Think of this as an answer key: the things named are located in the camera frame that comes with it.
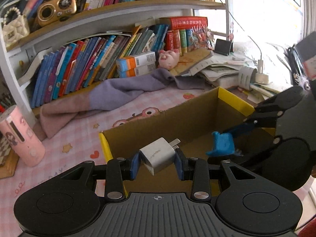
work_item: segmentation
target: blue gripper pad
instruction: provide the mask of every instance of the blue gripper pad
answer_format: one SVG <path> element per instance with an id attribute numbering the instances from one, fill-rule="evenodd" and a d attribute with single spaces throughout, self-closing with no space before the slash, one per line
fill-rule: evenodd
<path id="1" fill-rule="evenodd" d="M 213 150 L 206 154 L 210 157 L 220 157 L 235 153 L 235 145 L 231 133 L 220 134 L 219 132 L 212 133 L 214 137 Z"/>

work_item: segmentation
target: gold radio speaker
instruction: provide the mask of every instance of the gold radio speaker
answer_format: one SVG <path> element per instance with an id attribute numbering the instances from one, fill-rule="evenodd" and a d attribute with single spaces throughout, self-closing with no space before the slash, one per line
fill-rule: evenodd
<path id="1" fill-rule="evenodd" d="M 39 25 L 46 26 L 58 20 L 66 20 L 77 11 L 76 0 L 51 0 L 41 4 L 37 10 Z"/>

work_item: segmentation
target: white plug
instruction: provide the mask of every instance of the white plug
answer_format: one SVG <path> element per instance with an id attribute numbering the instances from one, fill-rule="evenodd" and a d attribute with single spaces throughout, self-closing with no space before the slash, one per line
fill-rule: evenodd
<path id="1" fill-rule="evenodd" d="M 263 60 L 258 60 L 258 73 L 256 73 L 256 83 L 269 84 L 269 76 L 263 73 Z"/>

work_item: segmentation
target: red dictionary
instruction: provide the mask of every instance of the red dictionary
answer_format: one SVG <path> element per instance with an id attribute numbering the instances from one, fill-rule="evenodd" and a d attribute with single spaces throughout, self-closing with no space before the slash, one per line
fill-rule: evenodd
<path id="1" fill-rule="evenodd" d="M 207 17 L 198 16 L 160 18 L 160 23 L 170 25 L 169 30 L 181 30 L 190 29 L 193 27 L 208 26 Z"/>
<path id="2" fill-rule="evenodd" d="M 77 84 L 76 91 L 78 91 L 78 90 L 80 89 L 80 87 L 81 87 L 81 85 L 82 85 L 82 82 L 83 82 L 83 80 L 85 79 L 86 74 L 88 73 L 88 71 L 89 71 L 89 69 L 90 69 L 90 66 L 92 65 L 92 63 L 93 63 L 95 57 L 97 56 L 97 53 L 98 53 L 99 49 L 102 47 L 102 45 L 103 45 L 104 43 L 105 43 L 105 39 L 100 40 L 100 42 L 98 43 L 97 47 L 94 49 L 93 55 L 91 56 L 89 62 L 88 62 L 87 65 L 86 65 L 86 68 L 84 69 L 84 71 L 83 71 L 83 73 L 82 73 L 82 75 L 81 75 L 81 77 L 80 77 L 80 80 L 79 80 L 79 82 L 78 82 L 78 84 Z"/>
<path id="3" fill-rule="evenodd" d="M 78 41 L 77 42 L 77 45 L 76 45 L 76 48 L 72 54 L 72 57 L 67 65 L 67 68 L 66 68 L 66 71 L 65 71 L 65 74 L 63 76 L 63 81 L 61 82 L 61 85 L 60 85 L 60 89 L 59 89 L 59 93 L 58 93 L 58 96 L 62 97 L 64 95 L 64 91 L 65 91 L 65 87 L 67 85 L 67 80 L 68 80 L 68 77 L 69 77 L 69 74 L 70 74 L 70 71 L 71 71 L 71 65 L 72 65 L 72 62 L 77 58 L 82 46 L 83 46 L 84 42 L 83 41 Z"/>
<path id="4" fill-rule="evenodd" d="M 166 35 L 166 51 L 172 51 L 174 49 L 174 44 L 173 44 L 173 33 L 172 31 L 168 31 Z"/>

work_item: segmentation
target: purple blanket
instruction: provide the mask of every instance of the purple blanket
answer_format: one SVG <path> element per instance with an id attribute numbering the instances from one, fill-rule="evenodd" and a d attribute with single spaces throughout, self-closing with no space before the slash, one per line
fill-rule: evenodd
<path id="1" fill-rule="evenodd" d="M 175 82 L 179 89 L 204 89 L 205 82 L 196 77 L 174 77 L 166 69 L 151 74 L 108 79 L 90 92 L 58 99 L 43 105 L 33 130 L 40 140 L 52 138 L 70 120 L 85 118 L 100 111 L 111 111 L 134 100 L 143 92 L 157 91 Z"/>

